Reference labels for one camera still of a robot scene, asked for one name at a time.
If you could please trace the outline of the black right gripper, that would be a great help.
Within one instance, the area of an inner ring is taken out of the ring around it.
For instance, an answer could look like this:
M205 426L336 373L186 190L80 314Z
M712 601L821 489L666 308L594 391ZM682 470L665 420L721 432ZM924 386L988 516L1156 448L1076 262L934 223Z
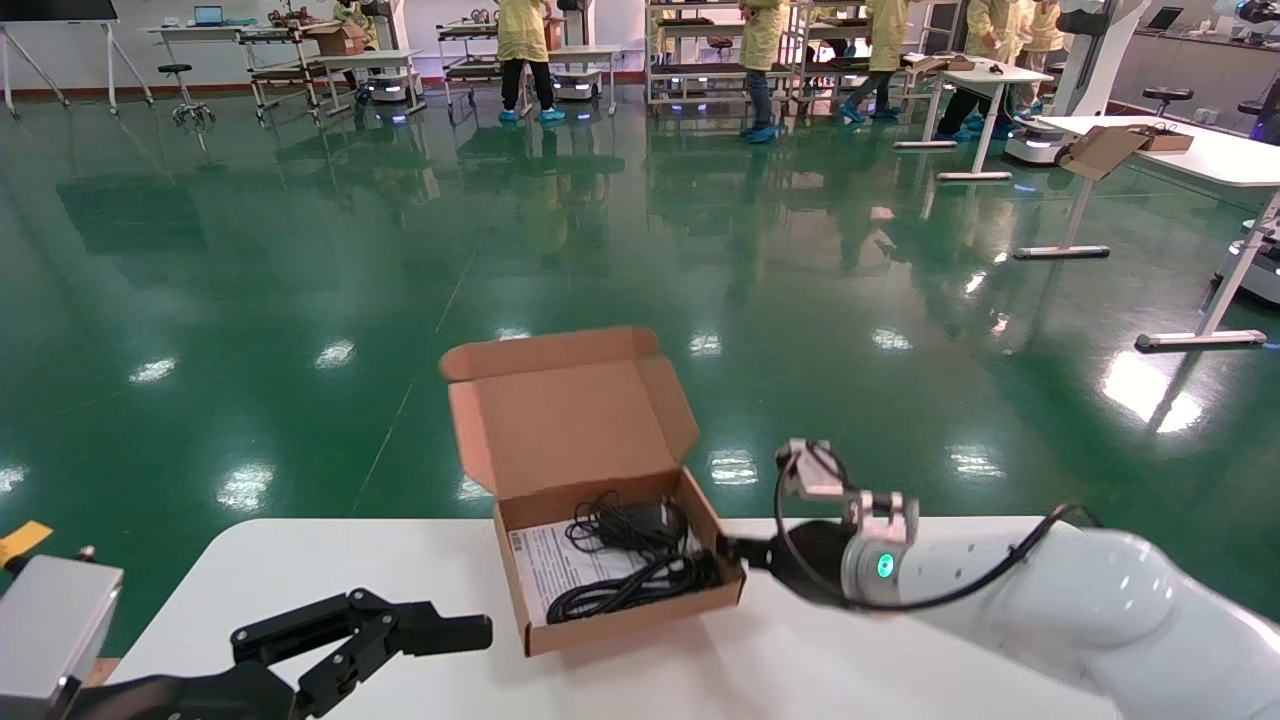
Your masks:
M716 552L751 570L771 571L794 594L819 606L845 606L842 568L852 530L812 519L772 539L718 536Z

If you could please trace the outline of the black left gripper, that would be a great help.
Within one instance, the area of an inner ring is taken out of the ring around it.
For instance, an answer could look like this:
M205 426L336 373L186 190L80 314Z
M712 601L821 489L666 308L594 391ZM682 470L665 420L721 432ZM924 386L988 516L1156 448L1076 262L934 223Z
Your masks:
M483 651L484 614L444 618L433 602L392 603L365 588L334 594L237 629L236 665L202 676L150 675L81 691L65 719L324 717L398 655ZM270 666L335 644L294 688Z

